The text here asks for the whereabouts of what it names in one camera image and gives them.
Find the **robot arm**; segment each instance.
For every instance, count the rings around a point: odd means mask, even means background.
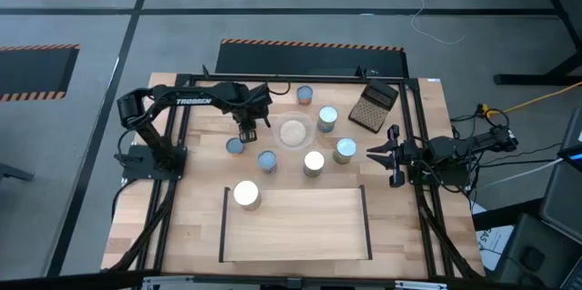
[[[154,103],[145,108],[146,97]],[[164,109],[179,105],[212,105],[223,114],[231,113],[238,124],[242,143],[256,140],[256,119],[268,122],[268,106],[273,103],[266,84],[248,89],[246,85],[221,82],[213,86],[165,86],[139,88],[117,100],[121,125],[135,130],[152,149],[158,170],[172,170],[176,158],[170,141],[161,136],[152,122]]]
[[[444,185],[465,185],[467,167],[472,156],[485,151],[512,152],[517,149],[518,141],[506,126],[493,126],[481,135],[472,136],[466,140],[453,139],[447,136],[438,136],[425,141],[424,148],[418,148],[415,140],[405,140],[398,144],[398,125],[392,125],[387,131],[388,141],[381,146],[370,148],[369,153],[388,153],[390,155],[367,155],[386,169],[394,169],[390,176],[390,186],[400,187],[404,181],[404,173],[400,165],[414,165],[422,176],[437,171],[446,175],[441,181]],[[424,181],[420,177],[414,180],[416,184],[434,184],[435,179]]]

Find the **black metal frame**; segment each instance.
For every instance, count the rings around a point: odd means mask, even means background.
[[[496,85],[573,85],[582,82],[582,76],[568,76],[568,74],[582,65],[582,41],[570,22],[570,18],[560,0],[550,1],[557,12],[557,17],[562,20],[562,23],[566,27],[574,43],[576,52],[564,62],[542,75],[494,75],[493,80]]]
[[[408,103],[407,90],[412,91],[415,100],[416,118],[418,120],[419,129],[422,135],[427,135],[426,123],[424,118],[424,110],[422,107],[421,96],[418,87],[418,81],[416,79],[401,79],[401,78],[391,78],[391,77],[357,77],[357,76],[309,76],[309,75],[209,75],[205,73],[204,75],[177,75],[177,84],[184,84],[184,80],[187,81],[188,85],[194,85],[197,81],[236,81],[236,82],[299,82],[299,83],[340,83],[340,84],[365,84],[367,79],[378,79],[389,85],[397,85],[400,90],[400,99],[402,100],[403,117],[405,122],[406,137],[412,138],[413,126],[412,126],[412,115],[410,114],[410,107]],[[190,117],[190,107],[186,106],[184,113],[182,115],[182,120],[180,124],[180,132],[177,141],[178,146],[183,146],[186,139],[187,124]],[[169,127],[170,122],[173,118],[168,119],[166,124],[166,130],[171,130]],[[4,288],[23,288],[30,286],[38,286],[50,284],[57,286],[59,288],[67,288],[68,286],[80,286],[81,283],[85,285],[85,282],[91,282],[91,285],[87,288],[119,288],[116,287],[116,283],[109,278],[110,275],[115,277],[115,280],[123,286],[128,286],[129,280],[124,280],[123,273],[127,273],[128,277],[131,277],[132,286],[140,286],[137,281],[139,276],[157,276],[161,275],[161,268],[164,258],[164,251],[166,248],[167,234],[169,231],[171,211],[173,206],[173,200],[176,193],[176,184],[178,180],[170,180],[169,187],[166,193],[167,204],[165,206],[166,214],[162,217],[163,222],[161,223],[160,233],[158,241],[156,244],[156,256],[154,261],[153,270],[137,270],[137,271],[125,271],[120,272],[114,270],[109,273],[102,273],[97,275],[73,275],[73,276],[63,276],[59,278],[43,278],[43,279],[30,279],[30,280],[19,280],[12,283],[0,283]],[[449,286],[451,289],[455,288],[477,288],[477,289],[518,289],[519,285],[507,285],[490,283],[485,279],[481,279],[475,271],[471,270],[470,267],[467,269],[468,264],[462,258],[462,256],[455,249],[454,245],[446,236],[446,231],[444,230],[444,224],[441,223],[440,218],[433,217],[431,215],[430,208],[427,205],[425,194],[422,189],[422,185],[413,185],[415,188],[416,204],[419,213],[419,221],[421,226],[422,242],[425,249],[426,257],[426,270],[428,274],[427,280],[416,280],[416,281],[405,281],[396,279],[359,279],[359,278],[319,278],[319,277],[277,277],[277,276],[234,276],[234,275],[189,275],[184,276],[186,282],[203,283],[237,283],[237,284],[257,284],[257,285],[280,285],[289,288],[298,288],[303,286],[384,286],[386,288],[397,288],[405,286],[405,283],[419,282],[419,283],[442,283]],[[225,190],[225,196],[228,195],[228,190]],[[148,207],[148,212],[155,210],[156,200],[159,197],[159,191],[152,191],[150,197],[150,206]],[[439,205],[440,198],[439,193],[436,189],[431,189],[431,197],[433,198],[433,209],[436,212],[436,216],[442,217],[442,209]],[[223,211],[223,219],[225,219],[226,210]],[[430,228],[436,232],[441,245],[446,250],[443,250],[443,257],[451,255],[452,259],[455,261],[459,269],[462,269],[463,278],[456,278],[452,273],[449,274],[448,271],[452,272],[452,266],[446,267],[446,275],[438,275],[434,253],[432,251],[432,241],[430,235]],[[224,239],[221,239],[221,246],[224,247]],[[444,261],[448,261],[450,264],[450,259],[445,258]]]
[[[339,83],[339,84],[365,84],[368,79],[378,79],[382,82],[385,82],[389,85],[397,85],[400,93],[400,100],[402,101],[402,109],[403,109],[403,117],[405,121],[405,129],[406,129],[406,137],[412,138],[414,135],[413,126],[412,126],[412,118],[410,114],[410,107],[408,103],[408,95],[407,90],[412,91],[414,101],[415,101],[415,108],[416,108],[416,118],[418,121],[419,129],[421,135],[427,137],[427,130],[426,130],[426,120],[424,118],[424,110],[422,106],[422,98],[420,96],[420,89],[418,86],[418,81],[416,79],[402,79],[402,78],[391,78],[391,77],[362,77],[362,76],[311,76],[311,75],[227,75],[227,74],[213,74],[210,75],[208,73],[204,73],[203,75],[190,75],[190,85],[194,85],[196,82],[199,81],[234,81],[234,82],[298,82],[298,83]],[[180,130],[186,130],[185,123],[188,121],[189,116],[189,106],[185,107],[185,112],[182,116],[182,124],[180,125]],[[186,136],[186,132],[180,132],[180,137],[178,140],[178,145],[184,141]],[[415,187],[415,194],[416,198],[423,196],[424,198],[424,191],[422,189],[422,185],[413,185]],[[174,193],[175,187],[173,189],[168,189],[168,191],[172,191]],[[225,200],[223,203],[223,213],[222,213],[222,224],[221,224],[221,237],[220,237],[220,249],[219,249],[219,261],[223,262],[224,257],[222,254],[224,253],[224,245],[225,245],[225,238],[224,232],[226,229],[226,205],[227,205],[227,197],[228,197],[229,188],[225,188]],[[150,205],[153,205],[154,200],[154,192],[151,194]],[[433,201],[433,210],[435,211],[435,215],[437,216],[436,220],[439,223],[439,226],[444,229],[444,218],[442,207],[440,205],[440,196],[436,187],[431,187],[431,198]],[[417,209],[418,209],[418,216],[421,226],[421,235],[423,241],[423,247],[425,250],[425,257],[426,257],[426,270],[429,276],[429,279],[438,276],[437,275],[437,267],[435,262],[435,255],[432,249],[432,241],[430,236],[430,226],[428,225],[428,221],[421,213],[421,202],[417,201]],[[148,212],[150,210],[154,210],[152,206],[148,207]],[[162,262],[163,262],[163,248],[166,245],[167,233],[169,231],[169,216],[165,218],[166,223],[162,223],[160,228],[160,233],[157,242],[157,250],[156,250],[156,259],[154,263],[154,269],[161,270]],[[442,250],[443,261],[445,264],[445,272],[447,277],[454,277],[454,270],[451,263],[451,259],[448,256],[445,250]],[[237,283],[236,280],[240,279],[238,276],[231,276],[231,275],[216,275],[214,278],[217,280],[218,283]],[[279,279],[279,278],[270,278],[270,277],[260,277],[262,280],[268,279]],[[311,277],[301,277],[299,278],[302,282],[308,282],[308,280],[312,279]],[[386,283],[393,282],[392,280],[366,280],[366,279],[337,279],[341,280],[338,283],[329,283],[328,285],[345,285],[346,282],[353,282],[356,285],[360,286],[372,286],[377,285],[378,282],[382,282],[383,285]]]
[[[55,244],[47,276],[58,276],[65,261],[69,243],[75,231],[75,225],[83,204],[88,183],[95,166],[96,155],[105,133],[105,126],[109,112],[115,101],[115,94],[125,68],[129,49],[132,44],[137,22],[141,15],[413,15],[416,9],[397,8],[187,8],[187,9],[144,9],[145,0],[136,0],[133,8],[0,8],[0,15],[130,15],[130,21],[119,51],[118,64],[115,66],[109,87],[105,92],[105,99],[101,106],[95,127],[91,134],[89,146],[85,151],[84,161],[75,178],[74,190],[65,220]],[[580,53],[576,31],[559,3],[552,0],[553,8],[491,8],[491,9],[432,9],[428,8],[421,15],[554,15],[559,17],[569,32],[572,41],[577,45],[577,52],[562,65],[546,75],[497,75],[499,84],[543,84],[543,85],[571,85],[576,80],[567,75],[580,64]],[[435,205],[439,205],[438,198],[433,195],[436,190],[431,188],[431,197]],[[439,209],[436,211],[439,220]]]

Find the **clear bowl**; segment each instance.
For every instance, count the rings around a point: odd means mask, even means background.
[[[303,126],[306,128],[306,138],[303,139],[301,144],[295,146],[286,145],[283,140],[281,140],[281,126],[283,126],[285,122],[292,120],[296,120],[297,122],[303,124]],[[287,150],[303,149],[310,145],[313,142],[313,139],[316,138],[316,124],[311,120],[311,117],[299,112],[287,112],[281,114],[275,120],[271,129],[273,130],[273,137],[275,138],[275,142]]]

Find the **small can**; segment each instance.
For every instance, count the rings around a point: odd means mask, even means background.
[[[303,173],[309,177],[318,177],[324,168],[324,156],[321,153],[313,151],[306,155],[303,163]]]
[[[276,155],[270,150],[265,150],[258,155],[258,165],[263,172],[273,174],[276,171]]]
[[[343,138],[337,142],[333,157],[338,164],[347,164],[355,154],[356,142],[354,139]]]
[[[245,151],[245,144],[239,138],[230,138],[226,141],[226,151],[231,155],[240,155]]]
[[[319,110],[317,129],[323,133],[334,131],[337,121],[337,110],[332,106],[324,106]]]
[[[297,102],[300,105],[310,105],[313,97],[313,89],[309,85],[302,85],[297,88]]]
[[[236,203],[245,210],[253,211],[261,205],[261,194],[252,181],[238,183],[233,193]]]

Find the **wooden table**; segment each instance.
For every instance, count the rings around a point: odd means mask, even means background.
[[[150,86],[173,85],[176,74],[152,74]],[[196,85],[212,85],[199,82]],[[249,87],[258,83],[246,83]],[[425,111],[429,137],[451,135],[443,89],[438,80],[419,79],[420,94]],[[188,124],[186,145],[188,157],[182,180],[178,182],[171,225],[166,242],[162,272],[190,275],[301,275],[351,278],[427,278],[418,211],[411,185],[390,188],[391,172],[366,158],[366,149],[382,145],[386,130],[392,124],[400,125],[401,139],[406,139],[401,101],[397,100],[382,130],[373,134],[347,120],[347,115],[361,95],[364,85],[317,84],[312,105],[296,104],[296,89],[291,84],[288,95],[273,95],[269,106],[271,122],[284,112],[296,110],[316,120],[323,105],[333,105],[339,118],[329,134],[317,133],[316,140],[306,150],[284,151],[277,147],[272,132],[264,123],[257,122],[258,140],[247,144],[245,152],[232,157],[225,150],[226,140],[237,136],[237,126],[230,115],[222,115],[212,106],[193,107]],[[286,84],[269,83],[277,92],[285,91]],[[413,128],[419,135],[414,98],[407,93]],[[176,121],[180,120],[181,108]],[[154,125],[163,131],[167,110]],[[177,138],[178,123],[173,138]],[[336,164],[332,153],[336,142],[343,137],[356,139],[357,151],[347,165]],[[324,172],[317,179],[309,179],[301,170],[304,155],[316,148],[326,158]],[[257,155],[266,149],[279,156],[279,166],[273,175],[265,175],[256,166]],[[328,189],[366,187],[366,202],[372,243],[373,260],[326,260],[286,262],[218,263],[221,213],[225,186],[234,186],[243,179],[253,180],[264,189]],[[119,196],[115,219],[107,241],[102,267],[116,263],[143,228],[152,189],[152,181],[136,181]],[[467,199],[441,189],[440,196],[447,234],[463,257],[479,273],[483,273],[477,247],[475,228]],[[157,236],[153,236],[145,267],[152,266]],[[442,275],[440,247],[434,235],[432,244],[437,271]]]

